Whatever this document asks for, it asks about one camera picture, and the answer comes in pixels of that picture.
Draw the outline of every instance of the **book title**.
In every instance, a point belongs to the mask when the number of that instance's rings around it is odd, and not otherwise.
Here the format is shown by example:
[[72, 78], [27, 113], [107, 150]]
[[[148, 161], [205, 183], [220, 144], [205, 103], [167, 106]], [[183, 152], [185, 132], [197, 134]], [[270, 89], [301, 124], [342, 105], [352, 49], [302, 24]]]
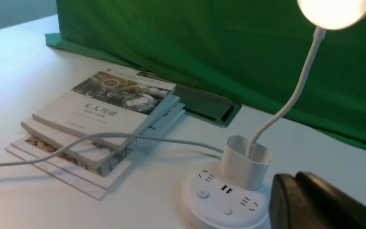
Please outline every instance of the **book title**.
[[94, 116], [98, 116], [101, 118], [105, 118], [106, 116], [112, 116], [114, 117], [114, 115], [117, 114], [116, 111], [107, 109], [107, 108], [100, 108], [99, 106], [95, 106], [92, 103], [87, 103], [86, 105], [83, 106], [84, 112], [92, 114]]

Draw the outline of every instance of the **lamp head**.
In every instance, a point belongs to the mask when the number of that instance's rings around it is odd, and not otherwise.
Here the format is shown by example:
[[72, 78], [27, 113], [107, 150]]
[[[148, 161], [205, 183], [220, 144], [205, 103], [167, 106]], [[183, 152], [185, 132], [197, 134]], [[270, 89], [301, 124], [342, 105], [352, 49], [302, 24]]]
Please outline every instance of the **lamp head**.
[[366, 0], [297, 0], [304, 16], [328, 30], [347, 28], [366, 15]]

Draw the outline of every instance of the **power button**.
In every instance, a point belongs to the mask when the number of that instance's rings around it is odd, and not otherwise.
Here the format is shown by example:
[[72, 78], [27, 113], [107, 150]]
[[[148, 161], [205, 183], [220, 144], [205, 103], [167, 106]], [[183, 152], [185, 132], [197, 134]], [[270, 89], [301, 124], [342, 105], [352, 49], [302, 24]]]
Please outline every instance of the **power button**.
[[202, 198], [202, 199], [207, 198], [208, 195], [209, 195], [209, 193], [207, 191], [200, 190], [200, 191], [197, 192], [197, 196]]

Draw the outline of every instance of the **white wall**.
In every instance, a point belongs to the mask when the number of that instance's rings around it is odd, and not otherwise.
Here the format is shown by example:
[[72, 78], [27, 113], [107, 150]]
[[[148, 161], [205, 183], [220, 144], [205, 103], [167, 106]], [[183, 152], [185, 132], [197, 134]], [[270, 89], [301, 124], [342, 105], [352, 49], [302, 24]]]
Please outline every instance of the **white wall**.
[[54, 14], [55, 0], [0, 0], [0, 29]]

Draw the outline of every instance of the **power strip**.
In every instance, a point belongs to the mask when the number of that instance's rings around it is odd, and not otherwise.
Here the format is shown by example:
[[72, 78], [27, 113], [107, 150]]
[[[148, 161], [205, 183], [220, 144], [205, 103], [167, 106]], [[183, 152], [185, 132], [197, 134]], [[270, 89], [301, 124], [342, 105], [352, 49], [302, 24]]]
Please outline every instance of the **power strip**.
[[220, 162], [188, 174], [182, 186], [183, 217], [197, 229], [258, 229], [268, 219], [269, 189], [246, 190], [225, 178]]

